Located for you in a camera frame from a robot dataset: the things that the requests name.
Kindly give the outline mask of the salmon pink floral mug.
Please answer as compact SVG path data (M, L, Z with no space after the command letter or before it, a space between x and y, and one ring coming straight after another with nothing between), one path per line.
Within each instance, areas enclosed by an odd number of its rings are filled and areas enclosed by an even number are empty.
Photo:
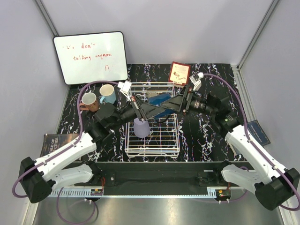
M85 93L79 104L79 109L82 111L91 111L96 112L99 110L100 105L96 94L94 93Z

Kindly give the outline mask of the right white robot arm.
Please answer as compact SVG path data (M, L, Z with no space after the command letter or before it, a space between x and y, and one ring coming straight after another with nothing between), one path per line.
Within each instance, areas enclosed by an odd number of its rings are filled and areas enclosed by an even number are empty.
M161 107L182 115L189 112L208 115L215 132L219 133L233 150L241 153L255 170L255 174L251 174L226 162L221 170L213 173L215 184L236 184L253 193L259 203L268 210L282 206L294 195L299 197L299 172L295 168L287 169L272 157L252 137L246 123L233 115L225 103L226 98L219 98L216 92L210 91L207 98L202 98L189 86L185 86L179 94L162 102Z

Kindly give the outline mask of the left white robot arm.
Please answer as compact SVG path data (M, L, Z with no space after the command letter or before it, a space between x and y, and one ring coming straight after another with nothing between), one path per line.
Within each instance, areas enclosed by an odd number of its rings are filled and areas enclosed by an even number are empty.
M23 159L16 183L21 184L26 193L24 197L31 203L38 203L52 191L73 184L89 183L95 186L101 181L100 169L90 164L70 169L67 166L96 150L121 125L134 119L147 121L164 111L163 107L144 102L137 96L132 96L119 110L111 103L104 103L95 113L94 122L86 129L81 129L77 138L43 157Z

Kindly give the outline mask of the light blue ceramic mug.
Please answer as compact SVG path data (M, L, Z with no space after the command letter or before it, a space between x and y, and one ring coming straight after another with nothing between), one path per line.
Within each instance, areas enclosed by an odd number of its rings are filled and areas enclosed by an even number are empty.
M101 95L100 97L100 103L111 103L114 104L116 102L116 93L115 93L115 89L112 85L110 84L105 84L103 85L100 90L99 93Z

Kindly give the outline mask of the dark blue ceramic mug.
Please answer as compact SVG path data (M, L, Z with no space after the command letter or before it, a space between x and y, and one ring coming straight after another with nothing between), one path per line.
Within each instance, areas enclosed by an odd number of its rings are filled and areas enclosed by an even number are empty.
M167 101L171 98L171 95L169 93L163 93L163 94L160 94L160 95L156 95L156 96L149 96L148 97L148 103L151 104L151 105L158 105L158 106L161 106L161 104L164 102L164 101ZM155 120L158 120L164 116L168 116L170 114L173 113L173 110L171 109L165 109L164 112L158 114L157 116L154 117Z

